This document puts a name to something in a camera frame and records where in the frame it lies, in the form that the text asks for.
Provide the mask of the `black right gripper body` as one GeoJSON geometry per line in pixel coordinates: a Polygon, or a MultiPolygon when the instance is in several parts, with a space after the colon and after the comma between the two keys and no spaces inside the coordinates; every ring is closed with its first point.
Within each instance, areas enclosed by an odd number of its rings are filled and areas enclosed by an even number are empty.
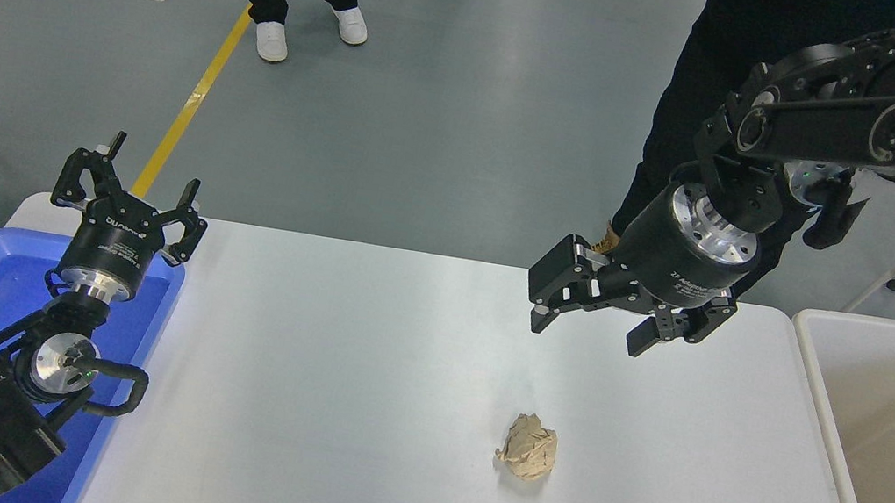
{"type": "Polygon", "coordinates": [[[705,186],[673,182],[626,227],[613,260],[660,302],[700,307],[752,271],[760,248],[714,209],[705,186]]]}

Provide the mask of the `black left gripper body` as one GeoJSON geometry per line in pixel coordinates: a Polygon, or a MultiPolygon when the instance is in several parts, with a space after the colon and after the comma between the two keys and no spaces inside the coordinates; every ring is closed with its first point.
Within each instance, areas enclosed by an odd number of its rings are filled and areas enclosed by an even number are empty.
{"type": "Polygon", "coordinates": [[[70,284],[96,284],[97,276],[106,277],[114,291],[137,293],[152,257],[164,245],[157,215],[143,201],[89,201],[59,262],[58,277],[70,284]]]}

